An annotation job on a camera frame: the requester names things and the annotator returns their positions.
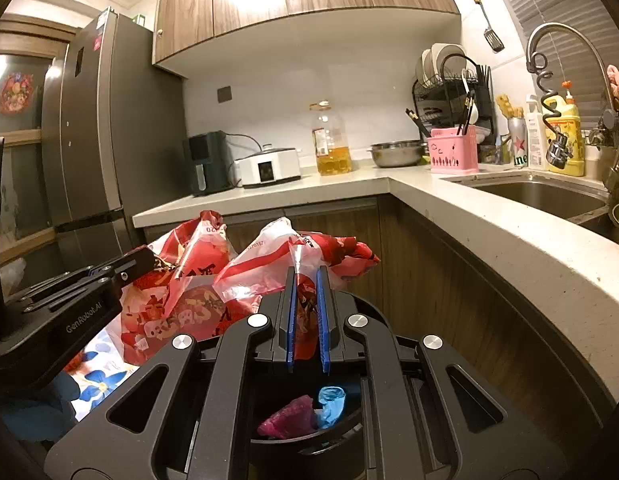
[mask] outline pink plastic basket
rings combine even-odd
[[[477,173],[476,127],[471,124],[466,135],[458,136],[456,131],[457,127],[432,129],[432,137],[427,139],[432,173]]]

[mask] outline white countertop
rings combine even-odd
[[[134,225],[181,222],[204,209],[230,215],[391,193],[525,295],[619,400],[619,245],[538,209],[443,178],[451,176],[432,174],[429,166],[310,174],[277,186],[187,196],[134,216]]]

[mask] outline white bottle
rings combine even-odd
[[[545,124],[539,101],[534,94],[528,94],[525,99],[527,124],[527,146],[529,150],[528,165],[531,170],[547,170],[549,163],[545,158],[547,153],[547,137]]]

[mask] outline purple plastic bag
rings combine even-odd
[[[310,396],[294,399],[260,424],[259,435],[296,438],[316,431],[316,415]]]

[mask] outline metal pivot bolt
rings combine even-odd
[[[431,350],[438,350],[443,346],[443,340],[437,335],[426,335],[423,339],[423,344]]]
[[[367,318],[363,314],[352,314],[347,318],[347,322],[356,328],[360,328],[367,325]]]
[[[172,346],[177,350],[184,350],[193,343],[192,337],[187,334],[177,335],[172,339]]]
[[[265,314],[252,314],[248,317],[248,325],[259,328],[267,324],[267,316]]]

